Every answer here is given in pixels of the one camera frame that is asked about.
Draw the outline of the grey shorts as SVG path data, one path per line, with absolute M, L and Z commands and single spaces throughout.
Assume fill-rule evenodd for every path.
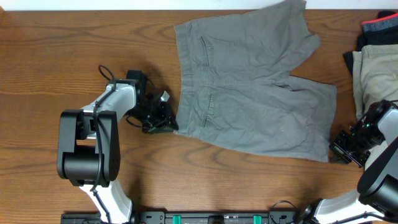
M 292 70 L 320 46 L 305 1 L 175 26 L 181 136 L 225 149 L 326 162 L 337 89 Z

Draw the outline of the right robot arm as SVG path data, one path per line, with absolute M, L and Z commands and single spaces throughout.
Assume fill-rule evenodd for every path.
M 297 223 L 397 223 L 397 102 L 381 100 L 330 149 L 344 163 L 364 169 L 357 188 L 309 205 Z

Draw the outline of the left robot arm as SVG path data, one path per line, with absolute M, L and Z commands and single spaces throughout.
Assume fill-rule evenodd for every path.
M 140 70 L 116 78 L 106 67 L 104 92 L 92 103 L 60 115 L 57 173 L 84 191 L 98 213 L 63 214 L 61 223 L 139 223 L 133 201 L 118 180 L 121 165 L 118 124 L 134 118 L 144 134 L 178 130 L 170 95 Z

